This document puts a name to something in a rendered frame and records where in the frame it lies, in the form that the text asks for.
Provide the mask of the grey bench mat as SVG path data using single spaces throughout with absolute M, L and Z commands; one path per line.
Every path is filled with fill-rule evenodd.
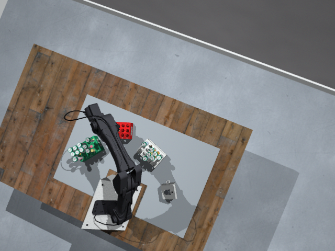
M 141 183 L 147 185 L 135 216 L 184 238 L 220 149 L 88 94 L 81 111 L 95 103 L 101 113 L 110 113 L 116 122 L 133 123 L 132 139 L 121 141 L 135 165 L 140 164 Z M 71 156 L 68 148 L 98 136 L 90 123 L 88 118 L 76 120 L 53 178 L 93 197 L 99 180 L 109 169 L 117 172 L 117 168 L 99 137 L 103 151 L 84 162 L 73 161 L 78 156 Z M 167 154 L 156 168 L 136 152 L 146 139 Z M 177 199 L 162 198 L 161 185 L 167 180 L 175 183 Z

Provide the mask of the green test tube rack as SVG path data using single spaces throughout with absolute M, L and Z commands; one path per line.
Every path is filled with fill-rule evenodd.
M 87 145 L 92 145 L 93 148 L 91 149 L 94 149 L 95 152 L 92 152 L 92 153 L 81 153 L 81 155 L 78 155 L 78 157 L 82 156 L 83 159 L 81 159 L 80 161 L 81 162 L 84 162 L 86 160 L 88 160 L 89 158 L 93 157 L 94 155 L 98 154 L 99 152 L 103 151 L 104 150 L 104 147 L 102 146 L 98 136 L 92 136 L 90 139 L 94 139 L 95 141 L 94 142 L 82 142 L 82 143 L 86 143 Z

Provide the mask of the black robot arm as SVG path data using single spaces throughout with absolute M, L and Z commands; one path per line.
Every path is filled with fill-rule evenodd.
M 93 215 L 111 215 L 111 220 L 115 224 L 122 223 L 127 214 L 128 203 L 131 203 L 131 177 L 129 169 L 132 170 L 132 196 L 141 184 L 142 168 L 135 165 L 129 157 L 118 133 L 117 124 L 113 116 L 109 113 L 104 115 L 98 106 L 98 103 L 89 105 L 85 108 L 86 116 L 100 116 L 87 117 L 91 122 L 91 128 L 94 134 L 104 140 L 108 146 L 110 153 L 115 161 L 117 167 L 117 175 L 113 179 L 113 186 L 118 194 L 118 200 L 96 200 L 93 206 Z M 110 128 L 109 128 L 110 127 Z M 104 204 L 103 204 L 104 203 Z

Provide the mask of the white tube rack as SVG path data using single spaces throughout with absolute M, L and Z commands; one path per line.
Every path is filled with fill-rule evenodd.
M 149 151 L 149 149 L 152 147 L 152 148 L 155 148 L 156 149 L 156 151 L 154 151 L 154 152 L 157 152 L 157 151 L 159 151 L 160 152 L 160 154 L 159 155 L 163 155 L 163 158 L 161 158 L 161 160 L 158 160 L 157 158 L 155 158 L 155 160 L 150 160 L 150 157 L 149 157 L 149 159 L 147 160 L 154 168 L 156 168 L 160 163 L 161 163 L 161 161 L 167 156 L 167 154 L 165 154 L 157 145 L 155 145 L 150 139 L 146 139 L 146 141 L 145 142 L 149 142 L 149 144 L 147 145 L 147 146 L 145 146 L 145 147 L 143 147 L 143 146 L 140 146 L 139 147 L 139 149 L 137 150 L 137 152 L 142 156 L 142 157 L 144 157 L 144 156 L 146 156 L 146 154 L 148 153 L 148 152 L 150 152 Z

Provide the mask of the red test tube rack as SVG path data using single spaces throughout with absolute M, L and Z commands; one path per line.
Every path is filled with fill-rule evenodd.
M 133 123 L 130 122 L 117 122 L 120 126 L 119 136 L 121 139 L 132 139 Z

